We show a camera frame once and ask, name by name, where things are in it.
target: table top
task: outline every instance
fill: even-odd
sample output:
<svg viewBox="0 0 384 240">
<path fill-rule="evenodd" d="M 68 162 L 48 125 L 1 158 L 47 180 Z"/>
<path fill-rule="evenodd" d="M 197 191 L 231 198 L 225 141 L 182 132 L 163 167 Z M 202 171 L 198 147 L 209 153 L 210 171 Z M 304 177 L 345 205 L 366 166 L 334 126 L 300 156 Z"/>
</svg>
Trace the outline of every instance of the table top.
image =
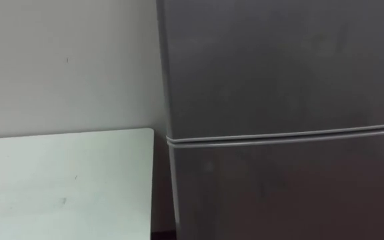
<svg viewBox="0 0 384 240">
<path fill-rule="evenodd" d="M 0 240 L 149 240 L 153 130 L 0 139 Z"/>
</svg>

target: white wall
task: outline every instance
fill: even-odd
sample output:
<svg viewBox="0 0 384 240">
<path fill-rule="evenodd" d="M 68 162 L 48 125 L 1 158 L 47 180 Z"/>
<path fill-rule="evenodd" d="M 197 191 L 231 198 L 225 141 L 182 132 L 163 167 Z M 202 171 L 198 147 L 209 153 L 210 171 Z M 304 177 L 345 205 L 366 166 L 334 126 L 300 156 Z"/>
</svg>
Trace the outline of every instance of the white wall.
<svg viewBox="0 0 384 240">
<path fill-rule="evenodd" d="M 174 226 L 155 2 L 0 0 L 0 137 L 154 128 L 153 230 L 164 231 Z"/>
</svg>

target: metal surface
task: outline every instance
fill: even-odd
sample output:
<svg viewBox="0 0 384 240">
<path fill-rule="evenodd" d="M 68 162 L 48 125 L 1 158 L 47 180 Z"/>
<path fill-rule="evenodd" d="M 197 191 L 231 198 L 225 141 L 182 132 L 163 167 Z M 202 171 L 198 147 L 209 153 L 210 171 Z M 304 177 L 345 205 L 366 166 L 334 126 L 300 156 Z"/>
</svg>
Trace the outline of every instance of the metal surface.
<svg viewBox="0 0 384 240">
<path fill-rule="evenodd" d="M 384 239 L 384 135 L 171 150 L 180 240 Z"/>
<path fill-rule="evenodd" d="M 384 1 L 158 3 L 170 139 L 384 125 Z"/>
</svg>

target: freezer door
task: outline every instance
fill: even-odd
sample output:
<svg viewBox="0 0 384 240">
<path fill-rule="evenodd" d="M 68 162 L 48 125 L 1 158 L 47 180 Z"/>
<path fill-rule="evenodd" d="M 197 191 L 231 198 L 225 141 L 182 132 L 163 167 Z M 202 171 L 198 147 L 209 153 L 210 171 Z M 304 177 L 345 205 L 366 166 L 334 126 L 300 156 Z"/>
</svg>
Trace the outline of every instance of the freezer door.
<svg viewBox="0 0 384 240">
<path fill-rule="evenodd" d="M 384 240 L 384 136 L 171 154 L 179 240 Z"/>
<path fill-rule="evenodd" d="M 170 138 L 384 125 L 384 1 L 158 3 Z"/>
</svg>

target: scuff mark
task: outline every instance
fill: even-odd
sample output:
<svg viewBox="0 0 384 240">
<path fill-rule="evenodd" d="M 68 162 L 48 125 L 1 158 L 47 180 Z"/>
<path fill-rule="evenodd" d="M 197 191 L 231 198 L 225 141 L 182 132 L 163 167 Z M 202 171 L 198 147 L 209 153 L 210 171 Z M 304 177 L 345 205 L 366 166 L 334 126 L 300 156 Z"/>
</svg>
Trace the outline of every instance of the scuff mark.
<svg viewBox="0 0 384 240">
<path fill-rule="evenodd" d="M 63 206 L 64 204 L 66 204 L 66 201 L 67 201 L 67 198 L 66 197 L 62 197 L 60 199 L 61 205 Z"/>
</svg>

